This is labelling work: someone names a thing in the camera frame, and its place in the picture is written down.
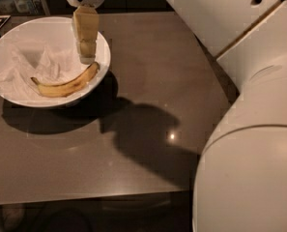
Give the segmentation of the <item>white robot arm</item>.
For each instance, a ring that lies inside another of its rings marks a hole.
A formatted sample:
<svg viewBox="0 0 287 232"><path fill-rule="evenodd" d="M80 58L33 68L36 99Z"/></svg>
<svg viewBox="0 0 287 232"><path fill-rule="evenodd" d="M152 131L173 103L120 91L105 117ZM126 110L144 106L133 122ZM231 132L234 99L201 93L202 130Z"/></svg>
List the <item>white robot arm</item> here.
<svg viewBox="0 0 287 232"><path fill-rule="evenodd" d="M155 82L162 111L128 106L117 148L164 177L192 178L193 232L287 232L287 0L166 0L239 95L218 122L211 81L171 26L145 36L111 22L113 61L130 95Z"/></svg>

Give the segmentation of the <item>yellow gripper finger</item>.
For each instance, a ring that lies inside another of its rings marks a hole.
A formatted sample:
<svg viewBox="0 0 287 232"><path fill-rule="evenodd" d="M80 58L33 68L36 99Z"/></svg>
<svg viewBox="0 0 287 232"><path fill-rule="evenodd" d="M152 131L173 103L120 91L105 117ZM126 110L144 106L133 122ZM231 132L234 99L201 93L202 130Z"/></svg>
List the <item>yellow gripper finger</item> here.
<svg viewBox="0 0 287 232"><path fill-rule="evenodd" d="M72 17L72 28L76 39L76 49L82 64L95 61L99 15L94 7L79 6Z"/></svg>

